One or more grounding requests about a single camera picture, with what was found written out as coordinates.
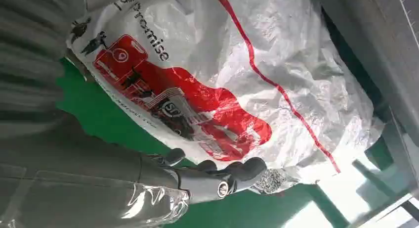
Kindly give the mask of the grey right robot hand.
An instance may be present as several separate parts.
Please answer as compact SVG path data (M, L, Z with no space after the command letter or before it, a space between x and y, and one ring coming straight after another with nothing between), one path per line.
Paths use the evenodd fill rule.
M177 167L176 148L147 155L87 135L68 114L0 120L3 228L159 228L190 205L243 191L266 171L258 157L218 169Z

